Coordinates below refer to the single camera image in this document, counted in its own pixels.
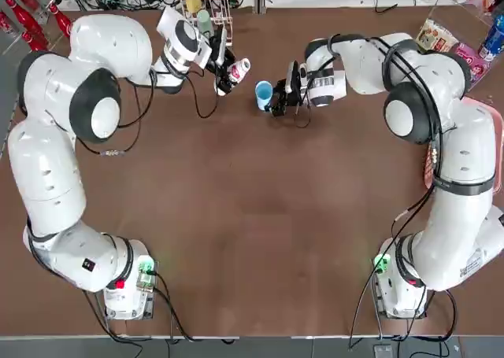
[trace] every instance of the brown table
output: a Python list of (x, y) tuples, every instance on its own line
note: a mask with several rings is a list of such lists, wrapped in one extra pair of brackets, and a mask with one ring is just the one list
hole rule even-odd
[[(126, 13), (152, 39), (158, 11)], [(382, 115), (385, 94), (348, 96), (313, 111), (309, 128), (261, 113), (258, 80), (285, 76), (306, 44), (336, 32), (416, 34), (427, 9), (271, 9), (235, 15), (234, 51), (250, 74), (208, 120), (195, 113), (188, 85), (175, 96), (156, 93), (138, 145), (125, 157), (77, 149), (87, 192), (86, 223), (98, 231), (140, 238), (160, 261), (174, 305), (193, 335), (348, 335), (370, 259), (390, 234), (392, 219), (425, 191), (425, 148), (395, 138)], [(202, 109), (214, 102), (212, 76), (195, 79)], [(502, 66), (472, 93), (504, 113)], [(134, 117), (132, 91), (122, 86), (124, 120)], [(144, 99), (148, 90), (141, 90)], [(135, 129), (107, 147), (125, 147)], [(25, 212), (9, 168), (0, 161), (0, 334), (102, 334), (80, 291), (51, 278), (21, 243)], [(495, 198), (504, 206), (504, 195)], [(409, 231), (424, 225), (424, 212)], [(458, 334), (504, 334), (502, 258), (454, 289)], [(157, 302), (152, 321), (118, 323), (131, 335), (169, 332)], [(435, 298), (417, 334), (443, 334), (450, 304)], [(387, 322), (403, 333), (404, 321)], [(369, 295), (356, 329), (376, 334)]]

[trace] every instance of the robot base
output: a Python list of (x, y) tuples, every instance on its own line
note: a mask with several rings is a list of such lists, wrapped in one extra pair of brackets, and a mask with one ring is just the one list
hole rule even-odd
[(154, 294), (137, 288), (139, 258), (149, 256), (146, 246), (138, 240), (129, 240), (133, 248), (133, 266), (124, 288), (103, 290), (107, 319), (141, 320), (152, 319)]
[[(391, 243), (389, 238), (380, 247), (379, 254), (383, 254)], [(376, 305), (381, 315), (389, 319), (412, 319), (419, 303), (416, 319), (424, 317), (427, 293), (424, 288), (417, 288), (406, 282), (398, 273), (395, 263), (395, 245), (392, 245), (387, 254), (391, 259), (383, 273), (375, 273), (372, 286), (376, 287)]]

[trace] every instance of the blue can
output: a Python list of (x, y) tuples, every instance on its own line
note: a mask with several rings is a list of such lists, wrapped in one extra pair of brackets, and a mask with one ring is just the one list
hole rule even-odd
[(478, 50), (478, 54), (485, 61), (493, 61), (504, 49), (504, 15), (494, 20), (487, 38)]

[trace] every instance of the blue cup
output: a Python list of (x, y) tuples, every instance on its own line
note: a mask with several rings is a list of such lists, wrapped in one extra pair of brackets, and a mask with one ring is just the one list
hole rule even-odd
[(269, 111), (271, 97), (273, 97), (273, 86), (267, 81), (260, 81), (255, 86), (255, 98), (258, 100), (258, 108), (263, 112)]

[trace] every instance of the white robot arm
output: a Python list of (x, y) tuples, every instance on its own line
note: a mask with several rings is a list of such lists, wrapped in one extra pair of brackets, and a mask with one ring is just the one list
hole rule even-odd
[(176, 93), (194, 61), (216, 73), (220, 94), (241, 80), (227, 76), (233, 63), (224, 59), (226, 53), (232, 57), (225, 36), (224, 42), (209, 46), (170, 8), (158, 30), (167, 43), (153, 68), (150, 39), (142, 25), (127, 17), (93, 15), (74, 22), (69, 57), (33, 52), (18, 71), (20, 104), (27, 118), (10, 132), (8, 149), (28, 212), (24, 244), (37, 261), (73, 285), (104, 290), (108, 315), (114, 319), (143, 317), (152, 294), (145, 291), (149, 279), (141, 275), (142, 267), (153, 269), (154, 262), (140, 241), (98, 233), (81, 220), (86, 197), (76, 139), (100, 143), (115, 132), (120, 77), (149, 87), (157, 80), (154, 85)]
[[(432, 142), (439, 153), (434, 157), (434, 202), (427, 226), (400, 238), (387, 252), (386, 269), (377, 274), (388, 317), (412, 318), (416, 310), (422, 314), (424, 289), (441, 291), (458, 285), (504, 248), (504, 216), (492, 205), (491, 114), (462, 99), (470, 74), (460, 57), (421, 54), (407, 34), (381, 39), (336, 35), (329, 41), (312, 41), (307, 52), (317, 65), (339, 55), (348, 83), (360, 94), (389, 91), (384, 119), (391, 132), (416, 144)], [(327, 69), (315, 69), (313, 76), (330, 76)], [(331, 88), (324, 88), (323, 81), (314, 84), (319, 86), (308, 89), (308, 98), (316, 94), (319, 100), (325, 96), (330, 101)], [(390, 243), (388, 239), (380, 253)]]

